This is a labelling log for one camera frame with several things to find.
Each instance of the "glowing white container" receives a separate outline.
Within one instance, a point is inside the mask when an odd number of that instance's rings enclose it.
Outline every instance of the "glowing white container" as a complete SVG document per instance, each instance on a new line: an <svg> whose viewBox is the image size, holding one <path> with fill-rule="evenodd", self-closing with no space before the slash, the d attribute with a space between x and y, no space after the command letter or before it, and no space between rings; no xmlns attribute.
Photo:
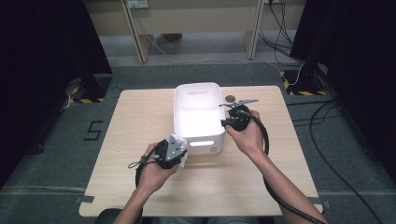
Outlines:
<svg viewBox="0 0 396 224"><path fill-rule="evenodd" d="M189 155L218 153L223 149L225 119L219 85L213 82L180 85L175 90L175 134L188 142Z"/></svg>

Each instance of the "hand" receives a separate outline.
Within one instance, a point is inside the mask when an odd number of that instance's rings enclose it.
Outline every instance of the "hand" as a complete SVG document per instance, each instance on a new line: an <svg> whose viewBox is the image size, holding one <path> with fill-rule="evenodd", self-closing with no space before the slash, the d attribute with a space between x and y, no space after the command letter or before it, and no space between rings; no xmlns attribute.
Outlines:
<svg viewBox="0 0 396 224"><path fill-rule="evenodd" d="M157 143L152 143L148 145L148 149L146 153L149 153ZM149 194L154 193L158 189L160 189L165 181L177 171L177 165L172 167L171 169L163 169L161 168L152 158L148 159L149 164L147 164L143 170L139 179L139 189L147 190Z"/></svg>
<svg viewBox="0 0 396 224"><path fill-rule="evenodd" d="M252 116L260 119L259 112L250 110ZM262 130L259 125L253 120L247 125L246 129L242 132L236 131L230 125L226 127L227 133L233 138L239 150L245 153L248 157L263 153L263 139Z"/></svg>

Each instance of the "power outlet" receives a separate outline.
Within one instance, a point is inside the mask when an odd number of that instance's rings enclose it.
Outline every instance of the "power outlet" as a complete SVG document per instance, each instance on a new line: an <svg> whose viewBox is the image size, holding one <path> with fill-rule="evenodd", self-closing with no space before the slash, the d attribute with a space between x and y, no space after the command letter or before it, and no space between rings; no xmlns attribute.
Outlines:
<svg viewBox="0 0 396 224"><path fill-rule="evenodd" d="M149 8L148 0L128 0L128 8Z"/></svg>
<svg viewBox="0 0 396 224"><path fill-rule="evenodd" d="M273 4L282 4L285 3L286 0L273 0ZM264 0L264 4L269 5L270 4L270 0Z"/></svg>

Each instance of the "black controller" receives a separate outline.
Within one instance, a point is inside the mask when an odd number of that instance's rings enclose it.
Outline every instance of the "black controller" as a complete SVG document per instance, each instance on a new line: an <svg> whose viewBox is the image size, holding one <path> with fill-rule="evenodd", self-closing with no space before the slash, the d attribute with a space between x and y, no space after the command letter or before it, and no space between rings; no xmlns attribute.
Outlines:
<svg viewBox="0 0 396 224"><path fill-rule="evenodd" d="M169 143L163 139L154 150L154 153L159 156L156 160L163 169L171 169L174 165L180 164L181 158L187 152L187 149L182 148L173 136L169 138Z"/></svg>
<svg viewBox="0 0 396 224"><path fill-rule="evenodd" d="M248 126L248 123L250 122L250 118L244 116L242 113L239 113L239 110L245 111L250 114L250 110L245 105L237 105L235 107L232 107L228 111L230 117L227 119L222 119L221 126L225 128L225 126L230 125L238 132L244 131Z"/></svg>
<svg viewBox="0 0 396 224"><path fill-rule="evenodd" d="M248 109L247 106L245 106L245 104L254 103L257 101L259 100L242 100L225 105L231 108L228 111L230 117L227 119L222 119L221 126L225 128L227 125L230 125L238 132L244 131L248 126L248 123L250 122L250 118L251 118L250 110Z"/></svg>

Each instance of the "black cable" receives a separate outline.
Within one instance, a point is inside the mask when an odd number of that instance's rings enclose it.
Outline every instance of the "black cable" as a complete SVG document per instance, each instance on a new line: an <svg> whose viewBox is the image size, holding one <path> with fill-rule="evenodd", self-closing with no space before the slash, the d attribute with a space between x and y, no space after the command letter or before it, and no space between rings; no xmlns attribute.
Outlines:
<svg viewBox="0 0 396 224"><path fill-rule="evenodd" d="M313 124L320 124L320 123L323 122L325 119L335 119L335 118L339 118L339 117L342 117L342 116L344 116L344 115L341 114L341 115L334 115L334 116L322 117L322 118L319 118L319 119L320 119L319 122L316 122L316 123L313 123ZM292 120L292 121L294 122L294 121L304 121L304 120L310 120L310 119L297 119L297 120ZM305 125L309 125L309 124L310 124L309 122L308 122L308 123L304 123L304 124L296 124L296 125L294 125L294 127L301 127L301 126L305 126Z"/></svg>
<svg viewBox="0 0 396 224"><path fill-rule="evenodd" d="M329 117L327 117L327 114L330 112L330 110L333 109L333 108L335 108L335 107L336 107L336 105L335 105L335 106L332 106L332 107L329 107L329 108L326 110L326 113L324 113L324 115L323 115L322 118L317 118L317 119L320 119L320 121L319 121L319 122L316 122L316 123L313 123L313 124L320 124L321 122L323 122L323 121L324 121L325 119L327 119L327 118L337 118L337 117L343 116L343 115L341 114L341 115L337 115L337 116L329 116ZM311 120L311 119L294 119L294 120L292 120L292 121L293 121L293 122L298 122L298 121L306 121L306 120ZM305 124L294 125L294 127L305 126L305 125L309 125L309 124L310 124L310 122L309 122L309 123L305 123Z"/></svg>
<svg viewBox="0 0 396 224"><path fill-rule="evenodd" d="M253 119L253 120L259 125L260 129L262 130L262 137L264 138L264 144L265 144L265 145L264 145L264 152L265 152L265 154L268 155L268 153L269 153L269 137L268 137L268 132L266 131L266 129L265 129L264 125L262 124L262 122L261 122L258 118L256 118L256 117L250 115L248 112L243 111L243 110L237 110L237 111L236 111L236 115L237 115L237 116L242 115L242 117L245 116L245 117L248 117L248 118L250 118L250 119ZM297 216L299 216L299 217L302 217L302 218L304 218L304 219L306 219L306 220L308 220L308 221L310 221L310 222L312 222L312 223L318 223L318 224L323 224L323 223L324 223L324 222L318 220L317 218L311 217L311 216L309 216L307 213L304 213L304 212L300 211L299 209L296 209L296 208L294 208L293 206L291 206L291 205L289 205L288 203L286 203L286 202L284 202L283 200L281 200L281 199L279 198L279 196L277 196L277 195L275 194L275 192L271 189L271 187L269 186L269 184L266 182L265 178L262 177L262 179L263 179L264 185L265 185L265 187L267 188L268 192L270 193L271 197L272 197L279 205L281 205L282 207L288 209L288 210L291 211L293 214L295 214L295 215L297 215Z"/></svg>
<svg viewBox="0 0 396 224"><path fill-rule="evenodd" d="M292 46L293 42L291 41L291 39L290 39L290 37L288 35L288 32L286 30L286 22L285 22L286 5L285 5L284 1L282 1L282 4L281 4L282 22L279 22L279 19L277 18L276 14L275 14L275 12L274 12L274 10L272 8L272 4L270 4L270 10L271 10L272 14L274 15L274 18L275 18L275 20L277 22L277 25L280 28L281 34L283 35L283 37L285 37L286 40L289 41L290 46Z"/></svg>
<svg viewBox="0 0 396 224"><path fill-rule="evenodd" d="M276 39L276 43L273 43L272 41L267 39L262 32L259 33L259 37L264 41L265 44L267 44L270 48L274 49L274 51L277 51L277 52L279 52L279 53L281 53L281 54L293 59L294 61L296 61L298 63L303 63L304 62L304 61L302 61L302 60L300 60L298 58L294 58L294 57L290 56L290 54L287 53L285 50L280 49L279 47L286 48L286 49L290 49L290 47L277 44L278 38Z"/></svg>
<svg viewBox="0 0 396 224"><path fill-rule="evenodd" d="M312 129L314 117L315 117L315 115L316 115L324 106L330 104L330 103L333 102L333 101L335 101L335 100L332 100L332 101L330 101L330 102L328 102L328 103L326 103L326 104L323 104L323 105L312 115L311 120L310 120L310 124L309 124L309 133L310 133L312 142L314 143L315 148L317 149L317 151L318 151L320 157L323 159L323 161L324 161L324 162L329 166L329 168L338 176L338 178L340 178L340 179L341 179L341 180L342 180L342 181L343 181L343 182L355 193L355 195L358 196L358 198L364 203L364 205L365 205L365 206L370 210L370 212L373 214L373 216L375 217L376 221L377 221L378 223L381 224L382 221L379 219L378 215L375 213L375 211L373 210L373 208L372 208L372 207L363 199L363 197L361 197L361 195L360 195L349 183L347 183L347 181L346 181L343 177L341 177L341 175L339 175L339 174L337 173L337 171L330 165L330 163L329 163L329 162L327 161L327 159L324 157L322 151L319 149L318 144L317 144L317 141L315 140L315 137L314 137L314 134L313 134L313 129Z"/></svg>
<svg viewBox="0 0 396 224"><path fill-rule="evenodd" d="M279 33L277 34L275 46L277 46L277 42L279 41L279 37L280 37L280 34L281 34L281 30L282 30L282 28L280 28ZM281 62L277 59L277 56L276 56L276 49L274 50L274 56L275 56L276 61L277 61L278 63L285 65L284 63L281 63Z"/></svg>
<svg viewBox="0 0 396 224"><path fill-rule="evenodd" d="M152 155L152 153L154 153L155 149L157 149L157 148L154 147L147 155L146 154L143 155L140 158L140 161L131 162L131 164L128 165L128 168L132 169L132 168L136 167L137 165L146 166L147 164L156 162L156 161L148 161L149 157Z"/></svg>
<svg viewBox="0 0 396 224"><path fill-rule="evenodd" d="M291 103L291 104L286 104L286 105L309 105L309 104L321 104L321 103L329 103L333 102L334 100L328 100L328 101L310 101L310 102L301 102L301 103Z"/></svg>

